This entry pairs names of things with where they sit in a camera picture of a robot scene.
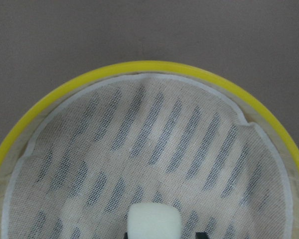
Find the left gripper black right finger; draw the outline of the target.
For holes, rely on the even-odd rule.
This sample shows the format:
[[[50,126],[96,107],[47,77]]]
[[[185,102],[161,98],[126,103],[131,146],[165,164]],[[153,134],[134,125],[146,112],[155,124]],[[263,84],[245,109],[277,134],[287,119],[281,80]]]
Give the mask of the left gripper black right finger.
[[[195,239],[207,239],[207,233],[206,232],[196,232]]]

